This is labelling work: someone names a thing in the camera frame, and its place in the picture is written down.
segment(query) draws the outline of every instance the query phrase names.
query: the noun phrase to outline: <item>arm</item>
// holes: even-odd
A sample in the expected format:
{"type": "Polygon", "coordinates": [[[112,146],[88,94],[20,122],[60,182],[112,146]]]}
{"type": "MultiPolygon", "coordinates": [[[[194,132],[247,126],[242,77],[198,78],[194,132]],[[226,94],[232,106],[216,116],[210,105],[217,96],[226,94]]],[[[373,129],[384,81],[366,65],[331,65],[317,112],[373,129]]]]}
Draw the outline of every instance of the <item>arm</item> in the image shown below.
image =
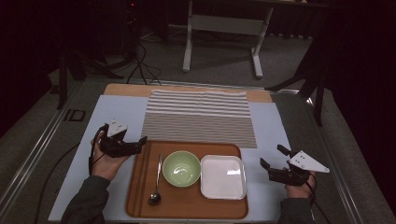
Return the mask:
{"type": "Polygon", "coordinates": [[[100,151],[100,133],[94,144],[92,175],[84,180],[80,190],[67,205],[61,223],[105,223],[102,211],[105,209],[107,187],[121,165],[129,157],[111,158],[100,151]]]}
{"type": "MultiPolygon", "coordinates": [[[[313,176],[309,176],[308,184],[315,187],[313,176]]],[[[314,224],[309,198],[311,189],[306,185],[300,187],[285,186],[288,198],[282,202],[282,211],[278,224],[314,224]]]]}

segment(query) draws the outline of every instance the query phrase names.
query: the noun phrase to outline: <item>white plate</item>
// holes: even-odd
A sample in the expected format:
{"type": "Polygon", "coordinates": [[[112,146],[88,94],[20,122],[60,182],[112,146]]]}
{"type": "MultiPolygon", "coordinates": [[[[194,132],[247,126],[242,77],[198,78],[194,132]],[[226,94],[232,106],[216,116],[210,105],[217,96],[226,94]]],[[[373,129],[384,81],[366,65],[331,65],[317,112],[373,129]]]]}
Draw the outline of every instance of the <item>white plate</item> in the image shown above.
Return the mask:
{"type": "Polygon", "coordinates": [[[244,165],[235,156],[201,159],[201,192],[209,199],[243,199],[247,194],[244,165]]]}

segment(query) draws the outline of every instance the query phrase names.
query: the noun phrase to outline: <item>metal spoon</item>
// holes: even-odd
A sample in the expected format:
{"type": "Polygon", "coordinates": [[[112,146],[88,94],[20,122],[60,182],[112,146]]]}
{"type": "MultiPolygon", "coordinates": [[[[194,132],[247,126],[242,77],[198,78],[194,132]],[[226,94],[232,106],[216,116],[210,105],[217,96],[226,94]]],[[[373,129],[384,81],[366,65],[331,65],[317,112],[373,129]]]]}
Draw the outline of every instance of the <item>metal spoon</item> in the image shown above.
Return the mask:
{"type": "Polygon", "coordinates": [[[154,192],[149,196],[148,204],[151,206],[157,205],[161,200],[161,195],[158,192],[158,180],[160,179],[161,167],[163,166],[163,154],[158,156],[158,173],[157,173],[157,184],[154,192]]]}

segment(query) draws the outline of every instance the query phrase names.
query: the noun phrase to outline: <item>table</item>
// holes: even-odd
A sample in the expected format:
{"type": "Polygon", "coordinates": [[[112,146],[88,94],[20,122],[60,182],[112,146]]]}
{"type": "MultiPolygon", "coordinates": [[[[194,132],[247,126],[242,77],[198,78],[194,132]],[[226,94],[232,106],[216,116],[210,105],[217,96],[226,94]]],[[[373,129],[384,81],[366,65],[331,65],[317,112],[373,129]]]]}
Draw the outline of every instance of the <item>table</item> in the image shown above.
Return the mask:
{"type": "MultiPolygon", "coordinates": [[[[126,142],[133,142],[140,138],[148,102],[147,94],[152,89],[164,88],[167,90],[214,90],[179,87],[146,87],[135,85],[111,84],[107,86],[93,111],[91,120],[84,133],[81,144],[66,175],[57,200],[49,215],[50,221],[59,221],[64,209],[72,197],[78,192],[82,181],[88,176],[87,158],[90,155],[90,141],[97,129],[105,122],[117,118],[122,120],[129,129],[125,136],[126,142]]],[[[245,165],[247,178],[247,199],[249,211],[245,218],[238,220],[219,219],[163,219],[163,218],[136,218],[125,213],[125,200],[134,166],[134,157],[131,157],[120,168],[116,178],[108,188],[110,197],[104,210],[107,221],[118,222],[265,222],[277,220],[279,216],[279,202],[285,197],[282,184],[268,180],[268,174],[261,168],[259,157],[264,157],[271,165],[277,168],[287,166],[285,156],[276,150],[278,144],[290,147],[288,138],[277,113],[275,103],[265,91],[247,91],[250,114],[257,148],[241,148],[242,161],[245,165]]]]}
{"type": "Polygon", "coordinates": [[[262,13],[264,16],[261,21],[194,14],[192,11],[192,0],[190,0],[189,16],[187,20],[187,44],[184,53],[183,71],[189,72],[191,67],[192,30],[204,30],[241,35],[256,35],[258,37],[257,44],[254,48],[251,48],[250,51],[256,77],[262,78],[262,66],[260,63],[259,52],[262,47],[262,41],[264,40],[274,7],[313,7],[316,9],[323,9],[329,6],[326,4],[308,4],[306,0],[261,0],[253,2],[268,6],[266,11],[262,13]]]}

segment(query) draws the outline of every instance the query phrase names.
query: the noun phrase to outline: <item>sleeve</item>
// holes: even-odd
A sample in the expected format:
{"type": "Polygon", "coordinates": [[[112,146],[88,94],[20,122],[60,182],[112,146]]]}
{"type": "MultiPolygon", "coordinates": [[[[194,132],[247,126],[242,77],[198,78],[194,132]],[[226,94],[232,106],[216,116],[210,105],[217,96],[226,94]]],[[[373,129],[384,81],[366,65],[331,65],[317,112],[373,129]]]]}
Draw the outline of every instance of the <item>sleeve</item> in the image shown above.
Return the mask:
{"type": "Polygon", "coordinates": [[[110,181],[91,175],[67,205],[61,223],[105,223],[102,211],[108,199],[107,187],[110,181]]]}
{"type": "Polygon", "coordinates": [[[308,199],[285,199],[278,224],[315,224],[308,199]]]}

